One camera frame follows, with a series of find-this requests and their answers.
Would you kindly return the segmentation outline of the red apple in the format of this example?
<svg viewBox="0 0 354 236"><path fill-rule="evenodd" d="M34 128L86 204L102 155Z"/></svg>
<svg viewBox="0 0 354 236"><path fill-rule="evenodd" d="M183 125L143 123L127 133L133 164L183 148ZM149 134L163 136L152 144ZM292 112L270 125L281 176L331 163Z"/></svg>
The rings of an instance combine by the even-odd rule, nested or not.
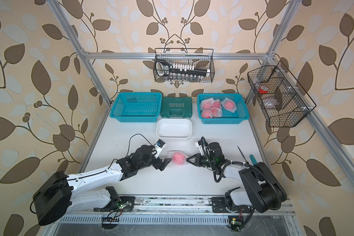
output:
<svg viewBox="0 0 354 236"><path fill-rule="evenodd" d="M203 110L201 112L201 118L203 119L212 119L213 118L213 113L211 110Z"/></svg>
<svg viewBox="0 0 354 236"><path fill-rule="evenodd" d="M172 154L172 162L175 165L179 165L179 166L185 165L186 159L187 159L186 155L182 152L176 151Z"/></svg>

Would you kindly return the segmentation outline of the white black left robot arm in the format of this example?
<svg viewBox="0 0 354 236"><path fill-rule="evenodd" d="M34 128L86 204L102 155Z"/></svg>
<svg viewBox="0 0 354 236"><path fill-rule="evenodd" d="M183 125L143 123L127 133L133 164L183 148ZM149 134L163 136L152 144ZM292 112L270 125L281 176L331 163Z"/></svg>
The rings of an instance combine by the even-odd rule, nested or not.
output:
<svg viewBox="0 0 354 236"><path fill-rule="evenodd" d="M163 171L171 162L159 155L165 143L158 140L154 145L142 145L134 153L112 164L93 171L67 175L54 173L34 194L34 207L40 226L52 224L65 214L92 209L95 212L121 211L128 206L112 186L138 174L147 167Z"/></svg>

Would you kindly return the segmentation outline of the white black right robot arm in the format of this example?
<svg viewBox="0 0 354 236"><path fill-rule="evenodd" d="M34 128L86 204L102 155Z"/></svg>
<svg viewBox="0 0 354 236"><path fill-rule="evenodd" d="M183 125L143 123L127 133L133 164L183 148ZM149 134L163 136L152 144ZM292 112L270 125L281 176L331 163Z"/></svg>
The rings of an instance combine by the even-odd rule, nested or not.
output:
<svg viewBox="0 0 354 236"><path fill-rule="evenodd" d="M225 193L224 207L227 212L236 213L241 207L248 206L264 213L279 210L287 200L286 191L265 163L228 160L217 142L208 144L201 140L196 143L196 147L200 152L188 157L187 163L211 170L216 183L225 178L242 183L242 186Z"/></svg>

